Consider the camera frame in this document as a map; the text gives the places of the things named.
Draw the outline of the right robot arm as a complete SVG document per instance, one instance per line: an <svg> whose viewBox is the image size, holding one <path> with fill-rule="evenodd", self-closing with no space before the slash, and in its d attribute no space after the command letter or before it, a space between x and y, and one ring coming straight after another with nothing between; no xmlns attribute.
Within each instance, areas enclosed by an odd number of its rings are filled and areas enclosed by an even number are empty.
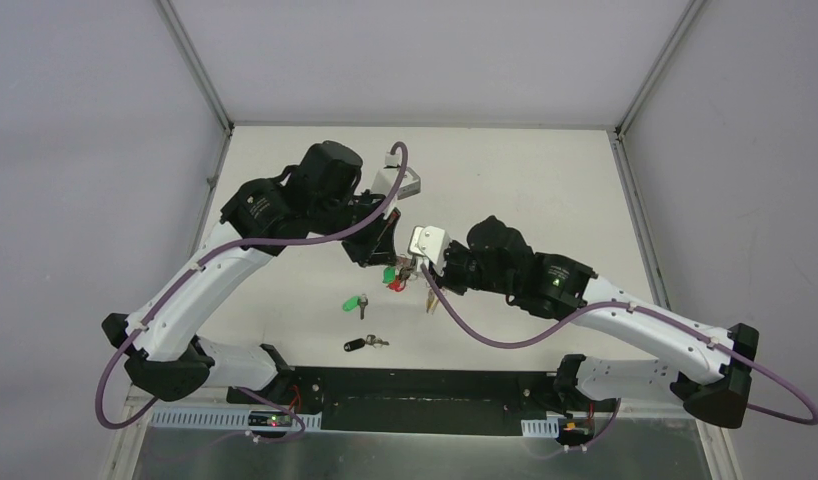
<svg viewBox="0 0 818 480"><path fill-rule="evenodd" d="M728 329L693 321L647 303L592 267L560 254L534 251L522 234L490 216L461 244L438 227L419 227L411 248L436 289L457 295L495 293L507 305L609 335L647 354L647 360L607 360L567 354L553 375L561 407L635 399L680 406L697 420L737 429L749 407L756 329Z"/></svg>

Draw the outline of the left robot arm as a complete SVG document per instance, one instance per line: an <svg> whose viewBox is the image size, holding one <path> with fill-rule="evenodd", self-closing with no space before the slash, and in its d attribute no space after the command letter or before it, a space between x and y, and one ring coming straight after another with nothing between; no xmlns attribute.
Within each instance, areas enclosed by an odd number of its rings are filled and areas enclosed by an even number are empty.
<svg viewBox="0 0 818 480"><path fill-rule="evenodd" d="M357 189L362 166L349 147L322 141L279 175L243 183L176 279L147 306L103 321L132 383L165 402L202 387L244 387L266 404L282 402L290 378L265 348L220 344L198 331L239 285L287 247L340 242L360 267L395 263L395 203L408 149L402 142L391 147L379 172L385 192Z"/></svg>

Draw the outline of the large keyring with keys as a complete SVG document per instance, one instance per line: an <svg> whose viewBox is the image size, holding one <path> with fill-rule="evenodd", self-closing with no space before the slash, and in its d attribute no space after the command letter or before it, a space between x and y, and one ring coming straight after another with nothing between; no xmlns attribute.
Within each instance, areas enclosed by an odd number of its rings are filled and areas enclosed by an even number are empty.
<svg viewBox="0 0 818 480"><path fill-rule="evenodd" d="M415 257L398 255L391 265L384 268L382 273L383 285L395 292L404 291L411 283L424 280ZM435 294L429 283L426 283L425 313L433 315L440 304L439 297Z"/></svg>

